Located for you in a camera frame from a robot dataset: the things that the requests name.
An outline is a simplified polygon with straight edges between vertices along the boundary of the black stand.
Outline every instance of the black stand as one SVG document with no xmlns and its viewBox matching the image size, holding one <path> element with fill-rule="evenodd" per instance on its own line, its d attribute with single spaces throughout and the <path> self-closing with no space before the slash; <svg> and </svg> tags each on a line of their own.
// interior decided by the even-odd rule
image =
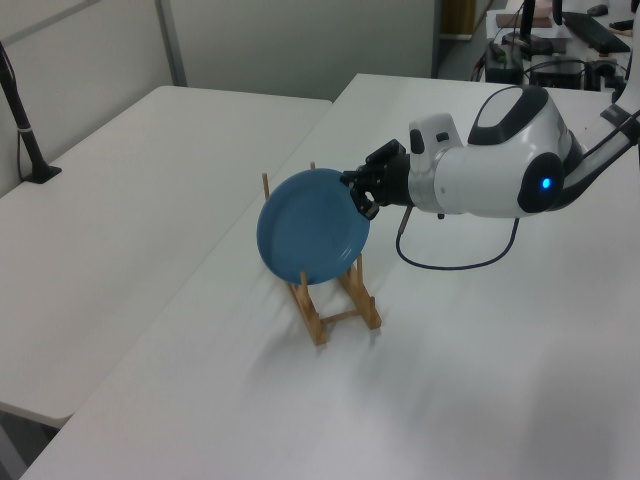
<svg viewBox="0 0 640 480">
<path fill-rule="evenodd" d="M 45 183 L 51 178 L 55 177 L 58 173 L 60 173 L 62 169 L 48 165 L 47 162 L 44 161 L 44 158 L 42 158 L 40 147 L 38 146 L 36 137 L 33 134 L 33 130 L 31 129 L 31 124 L 29 123 L 29 119 L 27 118 L 27 113 L 22 106 L 20 95 L 18 95 L 18 88 L 16 86 L 16 81 L 13 76 L 11 66 L 9 65 L 7 54 L 1 43 L 0 83 L 2 84 L 4 95 L 5 97 L 7 97 L 7 102 L 9 103 L 9 107 L 11 108 L 11 113 L 13 113 L 13 118 L 15 119 L 16 125 L 18 126 L 20 137 L 22 138 L 24 146 L 29 153 L 29 158 L 31 158 L 32 173 L 28 175 L 24 180 L 26 182 L 32 183 Z"/>
<path fill-rule="evenodd" d="M 520 47 L 520 52 L 522 56 L 531 60 L 531 57 L 534 55 L 552 55 L 553 54 L 553 44 L 551 40 L 548 38 L 538 37 L 537 35 L 527 35 L 526 37 L 522 37 L 522 35 L 513 33 L 508 33 L 504 37 L 502 37 L 503 45 L 517 45 Z"/>
</svg>

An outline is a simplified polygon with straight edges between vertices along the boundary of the plate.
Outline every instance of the plate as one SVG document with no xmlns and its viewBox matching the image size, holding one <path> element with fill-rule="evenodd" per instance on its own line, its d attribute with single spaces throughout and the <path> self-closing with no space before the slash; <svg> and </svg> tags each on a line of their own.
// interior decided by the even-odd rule
<svg viewBox="0 0 640 480">
<path fill-rule="evenodd" d="M 360 215 L 342 173 L 316 168 L 289 177 L 269 196 L 258 219 L 258 251 L 282 280 L 300 285 L 343 274 L 362 251 L 369 220 Z"/>
</svg>

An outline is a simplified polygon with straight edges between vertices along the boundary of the wooden peg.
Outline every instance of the wooden peg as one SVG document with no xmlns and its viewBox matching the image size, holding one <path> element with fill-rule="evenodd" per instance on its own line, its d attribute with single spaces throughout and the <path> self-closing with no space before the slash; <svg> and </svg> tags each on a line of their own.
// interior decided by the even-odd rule
<svg viewBox="0 0 640 480">
<path fill-rule="evenodd" d="M 264 189 L 264 199 L 267 200 L 269 198 L 269 180 L 266 173 L 262 174 L 262 188 Z"/>
</svg>

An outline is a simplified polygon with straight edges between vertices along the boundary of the computer equipment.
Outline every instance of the computer equipment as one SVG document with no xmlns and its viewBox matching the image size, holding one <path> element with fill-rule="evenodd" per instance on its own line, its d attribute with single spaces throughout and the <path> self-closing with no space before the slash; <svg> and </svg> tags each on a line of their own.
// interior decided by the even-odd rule
<svg viewBox="0 0 640 480">
<path fill-rule="evenodd" d="M 629 45 L 586 13 L 563 12 L 562 17 L 567 28 L 598 53 L 631 51 Z"/>
</svg>

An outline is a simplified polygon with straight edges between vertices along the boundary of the white table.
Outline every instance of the white table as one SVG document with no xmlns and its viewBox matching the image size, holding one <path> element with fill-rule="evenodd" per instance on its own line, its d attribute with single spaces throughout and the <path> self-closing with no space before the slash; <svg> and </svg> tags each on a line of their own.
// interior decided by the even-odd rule
<svg viewBox="0 0 640 480">
<path fill-rule="evenodd" d="M 450 111 L 466 138 L 499 88 L 359 75 L 272 183 L 408 145 L 423 114 Z M 608 102 L 552 94 L 574 129 Z M 257 195 L 24 479 L 636 480 L 637 162 L 633 151 L 568 209 L 522 220 L 508 256 L 472 272 L 402 263 L 403 211 L 385 209 L 364 251 L 383 326 L 341 322 L 322 348 L 259 258 Z M 414 213 L 404 246 L 482 260 L 510 228 Z M 312 289 L 327 314 L 338 292 Z"/>
<path fill-rule="evenodd" d="M 0 410 L 64 424 L 329 106 L 159 88 L 2 198 Z"/>
</svg>

